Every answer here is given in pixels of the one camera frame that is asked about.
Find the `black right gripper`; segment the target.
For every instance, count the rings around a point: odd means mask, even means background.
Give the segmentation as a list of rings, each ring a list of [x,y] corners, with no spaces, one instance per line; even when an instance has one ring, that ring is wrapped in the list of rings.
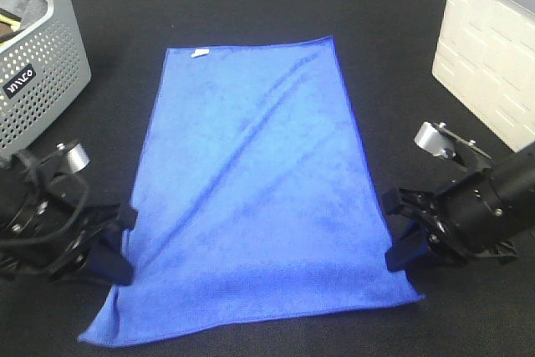
[[[430,260],[510,263],[518,258],[510,241],[518,233],[517,204],[518,168],[507,164],[471,173],[444,191],[391,188],[382,195],[385,215],[412,223],[386,251],[386,267],[395,273]]]

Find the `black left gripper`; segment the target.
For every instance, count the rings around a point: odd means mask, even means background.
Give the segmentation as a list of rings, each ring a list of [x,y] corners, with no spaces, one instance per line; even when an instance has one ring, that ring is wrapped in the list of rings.
[[[89,204],[88,182],[59,172],[58,152],[38,159],[19,151],[1,183],[1,278],[82,280],[129,286],[134,268],[122,253],[123,230],[138,211]]]

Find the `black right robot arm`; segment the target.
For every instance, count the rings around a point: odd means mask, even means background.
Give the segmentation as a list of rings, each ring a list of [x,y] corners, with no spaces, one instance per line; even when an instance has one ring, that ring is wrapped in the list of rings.
[[[509,263],[517,259],[512,238],[534,227],[534,147],[479,162],[437,191],[393,188],[383,205],[386,214],[410,219],[385,253],[391,272],[478,259]]]

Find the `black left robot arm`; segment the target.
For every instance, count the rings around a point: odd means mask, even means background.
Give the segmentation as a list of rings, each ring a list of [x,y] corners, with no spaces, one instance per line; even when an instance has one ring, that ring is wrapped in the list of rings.
[[[21,150],[1,171],[1,277],[128,286],[134,268],[121,252],[136,213],[92,205],[90,187],[63,154]]]

